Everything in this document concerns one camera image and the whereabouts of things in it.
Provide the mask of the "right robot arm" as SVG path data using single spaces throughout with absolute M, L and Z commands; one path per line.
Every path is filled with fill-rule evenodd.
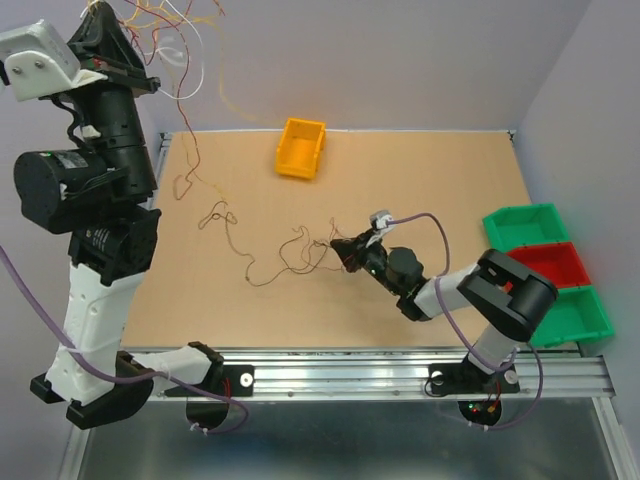
M 454 372 L 472 390 L 484 389 L 496 373 L 511 367 L 517 348 L 530 342 L 559 296 L 551 280 L 496 249 L 486 250 L 476 263 L 455 273 L 426 278 L 413 250 L 386 249 L 372 229 L 334 239 L 330 247 L 346 272 L 363 270 L 394 295 L 396 307 L 409 320 L 447 318 L 467 348 Z M 467 307 L 488 322 L 475 342 L 464 337 L 452 316 Z

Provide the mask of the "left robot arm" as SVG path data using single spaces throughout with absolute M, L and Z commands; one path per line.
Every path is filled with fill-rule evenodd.
M 160 82 L 147 75 L 114 10 L 92 3 L 69 40 L 43 20 L 6 32 L 1 61 L 18 100 L 48 100 L 72 117 L 72 149 L 25 152 L 13 169 L 22 215 L 70 237 L 66 317 L 52 325 L 59 347 L 31 392 L 65 403 L 81 429 L 127 419 L 173 387 L 228 404 L 223 358 L 207 345 L 144 355 L 121 347 L 161 217 L 146 207 L 157 184 L 136 99 Z

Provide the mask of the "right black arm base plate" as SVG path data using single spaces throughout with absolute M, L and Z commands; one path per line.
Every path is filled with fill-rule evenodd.
M 520 385 L 514 367 L 487 374 L 469 363 L 440 363 L 429 367 L 424 390 L 433 397 L 480 396 L 519 393 Z

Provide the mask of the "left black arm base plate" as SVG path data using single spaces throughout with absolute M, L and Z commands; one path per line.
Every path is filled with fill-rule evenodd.
M 255 367 L 251 364 L 218 366 L 195 387 L 219 396 L 248 398 L 254 393 Z

